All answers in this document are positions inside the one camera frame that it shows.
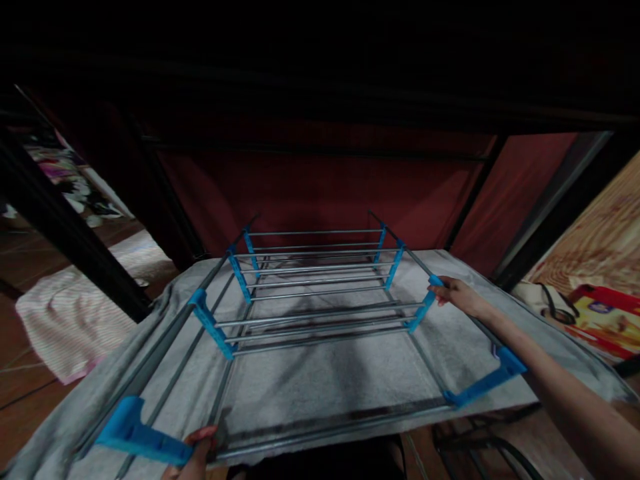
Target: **clothes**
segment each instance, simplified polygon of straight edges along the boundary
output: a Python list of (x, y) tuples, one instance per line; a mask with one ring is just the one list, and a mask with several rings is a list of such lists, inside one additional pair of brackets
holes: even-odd
[[(109, 250), (139, 280), (152, 281), (173, 270), (146, 231)], [(74, 266), (38, 280), (15, 308), (38, 357), (65, 385), (88, 374), (135, 329), (127, 314)]]
[[(399, 449), (402, 469), (398, 467), (391, 449)], [(266, 458), (249, 467), (239, 465), (227, 473), (227, 480), (246, 471), (247, 480), (403, 480), (405, 452), (400, 435), (387, 435), (358, 442), (328, 445), (316, 449), (285, 453)]]

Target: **black strap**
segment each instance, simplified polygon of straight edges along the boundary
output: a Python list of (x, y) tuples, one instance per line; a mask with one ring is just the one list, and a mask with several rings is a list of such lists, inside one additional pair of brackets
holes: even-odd
[(542, 291), (545, 293), (546, 297), (547, 297), (547, 303), (549, 304), (549, 313), (551, 314), (551, 318), (553, 318), (554, 320), (564, 324), (564, 325), (575, 325), (576, 324), (576, 317), (580, 316), (580, 312), (578, 312), (578, 310), (573, 306), (573, 303), (570, 302), (570, 300), (568, 298), (566, 298), (562, 293), (558, 292), (558, 295), (560, 295), (560, 298), (562, 298), (562, 300), (564, 300), (564, 302), (567, 304), (567, 306), (573, 311), (573, 315), (570, 314), (568, 311), (564, 310), (564, 309), (558, 309), (555, 306), (555, 303), (553, 302), (552, 298), (551, 298), (551, 294), (549, 292), (549, 289), (547, 288), (547, 286), (543, 283), (540, 282), (536, 282), (536, 285), (540, 285), (542, 287)]

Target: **striped cloth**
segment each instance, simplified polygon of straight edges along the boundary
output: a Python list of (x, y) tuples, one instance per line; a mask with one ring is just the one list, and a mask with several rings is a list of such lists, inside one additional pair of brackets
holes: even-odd
[[(109, 250), (136, 279), (151, 282), (174, 268), (145, 230)], [(74, 266), (38, 280), (16, 310), (33, 349), (64, 384), (88, 374), (135, 327)]]

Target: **black metal pole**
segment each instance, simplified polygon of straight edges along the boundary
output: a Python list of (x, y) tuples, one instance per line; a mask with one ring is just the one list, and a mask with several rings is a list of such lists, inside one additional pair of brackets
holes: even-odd
[(0, 293), (4, 293), (11, 300), (18, 300), (23, 295), (23, 292), (18, 290), (8, 281), (0, 279)]
[(213, 150), (228, 152), (275, 153), (278, 155), (320, 155), (324, 157), (358, 157), (404, 160), (440, 160), (484, 162), (489, 157), (446, 151), (388, 151), (353, 149), (346, 147), (327, 147), (322, 145), (278, 145), (272, 143), (230, 143), (215, 140), (178, 139), (171, 141), (143, 135), (142, 142), (157, 150)]
[(640, 151), (640, 132), (616, 132), (496, 278), (510, 291)]
[(0, 188), (7, 200), (135, 322), (151, 300), (118, 263), (22, 145), (0, 128)]
[(127, 112), (126, 110), (120, 108), (120, 114), (122, 115), (123, 121), (126, 124), (130, 135), (133, 137), (133, 140), (140, 150), (149, 171), (153, 175), (153, 178), (157, 182), (157, 186), (162, 192), (164, 196), (164, 200), (167, 202), (167, 206), (169, 211), (171, 212), (171, 216), (173, 217), (174, 222), (180, 229), (180, 232), (184, 235), (185, 240), (189, 246), (189, 250), (191, 251), (191, 255), (194, 259), (200, 260), (203, 258), (210, 258), (209, 253), (204, 248), (202, 244), (202, 240), (200, 240), (200, 236), (198, 236), (191, 220), (187, 216), (180, 199), (178, 198), (173, 186), (171, 185), (171, 181), (169, 180), (167, 173), (164, 168), (162, 168), (162, 164), (160, 163), (160, 159), (154, 152), (152, 148), (149, 148), (142, 140), (143, 132), (140, 128), (138, 121), (135, 117)]
[(473, 188), (471, 189), (471, 192), (469, 192), (469, 196), (467, 197), (467, 201), (462, 207), (462, 210), (460, 210), (460, 215), (458, 215), (458, 218), (455, 221), (455, 225), (453, 226), (451, 233), (449, 234), (449, 238), (445, 243), (446, 251), (451, 250), (451, 247), (453, 246), (453, 242), (455, 242), (455, 238), (458, 236), (458, 233), (460, 233), (460, 230), (462, 229), (462, 225), (464, 225), (465, 220), (467, 219), (467, 216), (469, 215), (469, 212), (471, 211), (471, 208), (475, 203), (475, 200), (478, 198), (478, 195), (480, 195), (482, 187), (487, 181), (487, 178), (489, 178), (491, 169), (495, 165), (496, 160), (498, 160), (498, 156), (500, 156), (500, 152), (502, 152), (502, 148), (505, 146), (505, 143), (507, 142), (507, 138), (509, 138), (508, 135), (496, 136), (495, 142), (491, 147), (491, 152), (489, 153), (489, 158), (482, 165), (482, 170), (480, 170), (480, 174), (478, 175), (478, 178), (475, 180), (475, 183), (473, 184)]

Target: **grey blanket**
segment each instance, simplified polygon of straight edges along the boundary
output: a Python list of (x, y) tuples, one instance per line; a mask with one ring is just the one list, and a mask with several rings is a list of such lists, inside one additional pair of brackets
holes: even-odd
[[(422, 251), (417, 254), (436, 275), (462, 278), (470, 284), (600, 396), (606, 400), (636, 400), (626, 384), (588, 348), (548, 325), (470, 267), (444, 251)], [(167, 286), (164, 294), (155, 302), (152, 314), (38, 428), (12, 461), (8, 478), (115, 478), (126, 454), (95, 446), (86, 458), (72, 462), (73, 448), (100, 407), (148, 351), (214, 264), (214, 260), (199, 262)], [(230, 274), (231, 268), (226, 264), (207, 289), (209, 306)], [(275, 277), (269, 280), (284, 280)], [(427, 275), (405, 255), (391, 289), (394, 297), (404, 302), (421, 301), (427, 286)], [(269, 295), (284, 293), (280, 289), (269, 290)], [(305, 290), (305, 287), (295, 287), (289, 291)], [(346, 307), (386, 300), (381, 291), (366, 291), (350, 296), (336, 294), (264, 301), (256, 303), (252, 316), (266, 317), (309, 308)], [(219, 321), (233, 320), (243, 307), (244, 300), (234, 280), (215, 316)], [(366, 317), (389, 314), (382, 312)], [(366, 317), (363, 314), (353, 316)], [(199, 329), (200, 323), (192, 315), (142, 394), (145, 399), (143, 421), (149, 416)], [(497, 360), (491, 355), (486, 336), (451, 305), (432, 307), (415, 336), (448, 388), (456, 393), (498, 366)], [(213, 340), (205, 334), (154, 423), (154, 428), (174, 437), (184, 437), (203, 426), (213, 405), (225, 362)], [(354, 413), (383, 407), (402, 407), (439, 396), (435, 382), (404, 333), (256, 353), (240, 357), (235, 362), (221, 420), (225, 432), (223, 442), (230, 447), (312, 431), (339, 423)], [(235, 457), (233, 463), (253, 463), (266, 455), (396, 433), (446, 418), (523, 405), (535, 400), (524, 380), (517, 378), (459, 411), (390, 423), (376, 429), (276, 449), (262, 455)], [(126, 478), (158, 479), (163, 468), (159, 463), (138, 458)]]

